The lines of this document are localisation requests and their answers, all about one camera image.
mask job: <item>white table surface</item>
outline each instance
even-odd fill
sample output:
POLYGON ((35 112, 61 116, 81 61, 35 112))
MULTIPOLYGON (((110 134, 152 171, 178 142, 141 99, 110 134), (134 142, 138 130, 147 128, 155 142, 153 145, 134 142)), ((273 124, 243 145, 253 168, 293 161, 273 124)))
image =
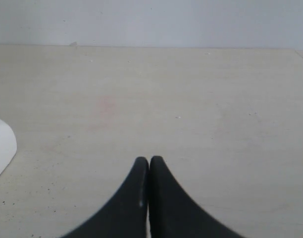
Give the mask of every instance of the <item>white table surface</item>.
POLYGON ((303 238, 303 52, 0 46, 0 238, 54 238, 158 154, 249 238, 303 238))

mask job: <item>black plastic claw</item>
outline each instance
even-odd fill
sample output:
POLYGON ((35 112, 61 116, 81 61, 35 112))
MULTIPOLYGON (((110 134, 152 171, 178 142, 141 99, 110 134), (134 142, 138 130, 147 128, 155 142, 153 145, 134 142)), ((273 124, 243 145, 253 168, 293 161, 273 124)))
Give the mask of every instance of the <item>black plastic claw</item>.
POLYGON ((114 196, 92 218, 63 238, 145 238, 148 172, 147 160, 137 158, 114 196))
POLYGON ((202 210, 160 156, 151 159, 149 209, 152 238, 243 238, 202 210))

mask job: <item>white object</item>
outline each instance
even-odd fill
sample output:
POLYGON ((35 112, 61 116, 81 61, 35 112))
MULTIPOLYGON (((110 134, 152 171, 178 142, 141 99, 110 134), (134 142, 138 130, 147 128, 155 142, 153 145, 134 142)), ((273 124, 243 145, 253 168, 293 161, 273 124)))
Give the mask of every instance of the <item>white object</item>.
POLYGON ((16 150, 17 144, 13 130, 0 120, 0 174, 12 160, 16 150))

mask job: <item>white wall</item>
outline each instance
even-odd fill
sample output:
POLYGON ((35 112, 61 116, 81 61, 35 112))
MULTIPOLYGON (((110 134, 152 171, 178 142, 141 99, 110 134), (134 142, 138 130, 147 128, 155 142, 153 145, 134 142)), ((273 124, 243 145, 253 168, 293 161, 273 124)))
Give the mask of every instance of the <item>white wall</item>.
POLYGON ((0 0, 0 44, 303 49, 303 0, 0 0))

